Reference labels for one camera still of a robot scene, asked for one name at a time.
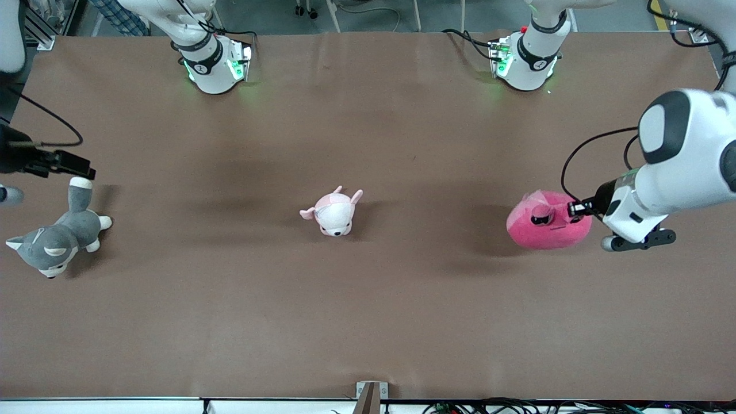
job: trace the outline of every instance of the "electronic cable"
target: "electronic cable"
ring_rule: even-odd
[[[571,161],[573,160],[573,158],[575,157],[575,154],[577,154],[577,153],[578,153],[578,152],[579,152],[580,150],[582,150],[582,148],[583,148],[583,147],[585,147],[586,145],[588,145],[588,144],[590,144],[591,142],[593,142],[593,141],[596,141],[596,140],[598,140],[598,139],[600,139],[600,138],[605,138],[605,137],[607,137],[607,136],[611,136],[611,135],[616,135],[616,134],[619,134],[619,133],[625,133],[625,132],[629,132],[629,131],[635,131],[635,130],[637,130],[637,129],[639,129],[639,127],[628,127],[628,128],[621,128],[621,129],[617,129],[617,130],[612,130],[612,131],[609,131],[609,132],[607,132],[607,133],[602,133],[602,134],[598,134],[598,135],[596,135],[596,136],[593,136],[592,138],[588,138],[588,139],[586,139],[585,141],[583,141],[583,142],[582,142],[582,143],[581,143],[580,145],[578,145],[578,146],[577,146],[577,147],[576,147],[576,148],[575,148],[575,149],[574,149],[574,150],[573,150],[573,151],[571,152],[570,156],[568,156],[568,157],[567,157],[567,160],[565,161],[565,164],[564,164],[564,165],[562,166],[562,174],[560,175],[560,180],[559,180],[559,182],[560,182],[560,185],[562,186],[562,191],[563,191],[563,192],[565,192],[565,194],[567,194],[568,196],[570,196],[570,198],[572,198],[573,200],[575,200],[575,201],[576,201],[577,203],[582,203],[582,202],[580,201],[580,199],[579,199],[579,198],[577,198],[577,197],[575,197],[575,196],[573,195],[573,193],[571,193],[571,192],[570,192],[570,190],[568,190],[568,189],[567,189],[567,186],[565,185],[565,176],[566,176],[566,174],[567,174],[567,166],[569,166],[569,165],[570,165],[570,162],[571,162]],[[597,218],[597,219],[598,219],[598,221],[600,221],[600,222],[603,222],[603,218],[602,218],[602,217],[600,216],[600,214],[596,214],[596,213],[595,213],[595,212],[594,212],[593,210],[591,210],[591,209],[590,209],[590,208],[588,208],[588,207],[585,207],[585,211],[586,211],[586,212],[587,212],[588,214],[590,214],[590,215],[594,216],[595,218]]]
[[[478,53],[479,53],[479,54],[480,54],[481,56],[485,57],[485,58],[486,58],[486,59],[488,59],[488,60],[492,60],[492,61],[494,61],[494,62],[500,62],[500,61],[501,61],[501,59],[500,59],[499,57],[492,57],[492,56],[486,55],[486,54],[485,54],[485,53],[483,53],[483,51],[482,51],[482,50],[481,50],[481,49],[480,49],[480,48],[478,47],[478,46],[484,46],[484,47],[488,47],[488,42],[493,42],[493,41],[497,41],[498,39],[492,39],[492,40],[490,40],[490,41],[488,41],[488,42],[484,43],[484,42],[478,41],[478,40],[474,39],[473,37],[471,37],[471,36],[470,36],[470,32],[468,32],[467,30],[465,30],[464,32],[460,32],[459,30],[455,30],[455,29],[445,29],[445,30],[442,30],[442,33],[452,33],[452,34],[454,34],[454,35],[458,35],[458,36],[460,36],[461,38],[465,39],[466,41],[470,42],[470,44],[472,44],[472,45],[473,45],[473,47],[475,48],[475,50],[476,50],[476,51],[477,51],[477,52],[478,52]]]
[[[629,142],[627,142],[626,146],[623,148],[623,165],[625,165],[626,168],[629,169],[629,171],[634,169],[634,167],[632,167],[631,164],[629,163],[629,149],[634,144],[634,142],[636,142],[636,140],[638,139],[639,139],[639,134],[629,139]]]
[[[345,6],[343,6],[342,3],[337,3],[337,7],[340,10],[342,10],[342,11],[344,11],[346,13],[352,13],[352,14],[361,14],[361,13],[375,12],[375,11],[379,11],[379,10],[392,11],[392,12],[396,13],[396,24],[394,25],[394,29],[392,30],[392,32],[396,32],[396,29],[399,28],[399,23],[401,23],[401,13],[399,13],[399,10],[392,9],[391,7],[373,7],[371,9],[365,9],[365,10],[351,10],[351,9],[347,9]]]
[[[23,95],[21,92],[18,92],[14,89],[7,88],[7,90],[24,100],[26,100],[28,103],[34,105],[36,108],[41,109],[43,112],[46,112],[47,114],[53,116],[57,121],[64,124],[71,132],[74,133],[74,135],[77,136],[76,142],[33,142],[31,143],[34,147],[77,147],[79,145],[82,145],[84,143],[84,138],[82,138],[82,134],[79,133],[79,131],[72,126],[70,123],[68,123],[64,118],[61,116],[58,116],[54,111],[48,109],[47,107],[43,106],[42,104],[36,102],[35,100]]]
[[[256,32],[253,32],[252,30],[246,30],[244,32],[231,32],[230,30],[227,30],[224,27],[222,28],[217,27],[208,21],[201,21],[194,15],[194,12],[191,11],[191,9],[189,8],[189,6],[186,5],[184,0],[177,0],[177,3],[179,3],[181,8],[189,15],[189,17],[193,18],[197,22],[199,27],[201,27],[202,30],[204,30],[207,33],[217,34],[217,35],[252,35],[254,41],[258,37],[258,34]]]
[[[713,41],[715,42],[714,44],[718,44],[718,46],[721,48],[721,52],[723,53],[723,57],[726,57],[726,53],[727,53],[727,51],[726,51],[726,44],[712,30],[706,28],[702,24],[697,24],[695,22],[688,21],[688,20],[685,20],[683,18],[679,18],[679,17],[675,17],[675,16],[671,16],[671,15],[664,15],[664,14],[662,14],[660,12],[657,12],[651,6],[652,1],[653,0],[648,0],[647,1],[647,5],[646,5],[646,10],[650,14],[655,15],[656,17],[659,17],[659,18],[663,18],[663,19],[665,19],[667,21],[674,21],[675,23],[681,23],[681,24],[684,24],[686,26],[692,27],[693,29],[697,29],[697,30],[702,31],[703,33],[705,33],[706,35],[710,36],[713,39]],[[718,84],[715,86],[715,90],[716,91],[718,91],[719,89],[721,89],[721,87],[723,86],[723,82],[726,80],[726,76],[728,76],[728,74],[729,74],[729,69],[731,68],[731,66],[733,64],[734,63],[730,63],[730,64],[726,64],[726,65],[721,65],[721,69],[722,69],[721,78],[719,79]]]

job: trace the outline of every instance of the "white plush paw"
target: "white plush paw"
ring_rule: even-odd
[[[87,249],[89,253],[96,252],[99,249],[99,239],[92,242],[92,244],[87,246],[85,249]]]
[[[113,226],[113,219],[109,218],[108,216],[100,216],[99,225],[100,230],[107,230],[108,228]]]

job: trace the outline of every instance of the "plaid fabric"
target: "plaid fabric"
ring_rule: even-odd
[[[123,36],[147,36],[149,30],[143,21],[125,10],[117,0],[89,0],[89,3],[97,7],[110,24]]]

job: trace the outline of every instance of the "pink plush pig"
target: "pink plush pig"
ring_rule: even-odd
[[[509,214],[506,230],[519,246],[551,250],[582,242],[590,231],[592,218],[570,217],[566,194],[538,190],[527,194]]]
[[[342,186],[332,194],[327,194],[317,201],[314,207],[302,210],[299,214],[304,220],[316,220],[319,229],[325,236],[345,236],[353,228],[353,213],[358,200],[363,197],[363,190],[358,190],[353,198],[340,194]]]

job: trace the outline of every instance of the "plush toy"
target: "plush toy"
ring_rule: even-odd
[[[353,198],[340,194],[342,186],[332,194],[327,194],[317,201],[314,207],[302,210],[299,214],[304,220],[316,220],[319,229],[325,236],[345,236],[353,228],[353,213],[358,200],[363,197],[363,190],[358,190]]]
[[[582,242],[590,231],[592,218],[570,217],[566,194],[539,190],[527,194],[509,214],[506,230],[519,246],[551,250]]]
[[[66,270],[79,249],[90,253],[97,251],[99,232],[113,225],[111,218],[87,210],[92,200],[92,181],[72,178],[68,199],[69,211],[55,224],[5,242],[47,278],[54,278]]]

